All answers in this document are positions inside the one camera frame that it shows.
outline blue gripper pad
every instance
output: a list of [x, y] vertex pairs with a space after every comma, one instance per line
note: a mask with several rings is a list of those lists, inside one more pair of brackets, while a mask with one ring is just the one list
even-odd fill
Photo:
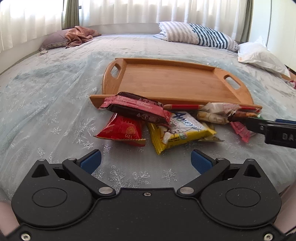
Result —
[[102, 155], [101, 152], [96, 149], [85, 155], [80, 161], [80, 167], [85, 170], [87, 173], [92, 174], [101, 164]]
[[293, 121], [293, 120], [283, 120], [283, 119], [276, 119], [275, 122], [278, 122], [278, 123], [287, 123], [287, 124], [296, 124], [296, 121]]
[[191, 152], [191, 164], [200, 174], [205, 173], [213, 167], [211, 161], [195, 151]]

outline pink blanket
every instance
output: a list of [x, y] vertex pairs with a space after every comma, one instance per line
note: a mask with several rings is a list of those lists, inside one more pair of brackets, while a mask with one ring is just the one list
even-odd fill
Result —
[[75, 26], [75, 28], [69, 29], [65, 34], [67, 39], [66, 48], [79, 46], [83, 43], [91, 41], [93, 37], [100, 36], [96, 30], [85, 28], [81, 26]]

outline curtain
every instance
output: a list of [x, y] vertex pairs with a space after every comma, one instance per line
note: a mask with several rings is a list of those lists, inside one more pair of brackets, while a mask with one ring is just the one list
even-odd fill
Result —
[[79, 26], [78, 0], [65, 0], [63, 29]]
[[3, 0], [0, 52], [62, 29], [63, 0]]
[[241, 39], [247, 0], [80, 0], [81, 25], [158, 23], [200, 24]]
[[246, 17], [244, 20], [244, 29], [242, 32], [241, 42], [248, 42], [250, 37], [250, 30], [253, 15], [253, 0], [247, 0]]

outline bed sheet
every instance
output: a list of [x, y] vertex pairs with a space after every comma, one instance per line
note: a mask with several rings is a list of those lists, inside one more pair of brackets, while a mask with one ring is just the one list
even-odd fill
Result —
[[78, 47], [31, 56], [0, 76], [0, 82], [9, 80], [0, 93], [0, 184], [9, 198], [37, 159], [61, 163], [95, 148], [102, 152], [102, 163], [93, 176], [117, 192], [121, 187], [181, 187], [199, 175], [190, 162], [195, 148], [232, 163], [256, 159], [278, 192], [295, 180], [294, 149], [267, 145], [259, 134], [245, 144], [229, 125], [217, 126], [222, 143], [190, 142], [159, 156], [147, 128], [142, 148], [93, 137], [112, 113], [97, 110], [89, 95], [101, 93], [107, 65], [120, 57], [220, 67], [245, 83], [254, 102], [263, 106], [264, 118], [295, 120], [295, 90], [271, 73], [239, 63], [235, 53], [147, 34], [96, 37]]

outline metal bolt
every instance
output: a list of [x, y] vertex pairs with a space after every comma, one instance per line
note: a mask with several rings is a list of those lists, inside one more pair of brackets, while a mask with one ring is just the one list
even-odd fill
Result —
[[144, 192], [143, 195], [144, 195], [145, 197], [150, 197], [152, 194], [151, 194], [150, 192]]
[[264, 236], [264, 241], [271, 241], [274, 238], [274, 236], [272, 234], [266, 234]]
[[99, 189], [99, 193], [101, 194], [110, 194], [113, 192], [113, 189], [111, 187], [102, 187]]
[[191, 194], [194, 192], [194, 189], [191, 187], [182, 187], [180, 188], [180, 193], [182, 194]]
[[24, 241], [29, 241], [31, 239], [31, 236], [27, 233], [21, 234], [20, 238]]

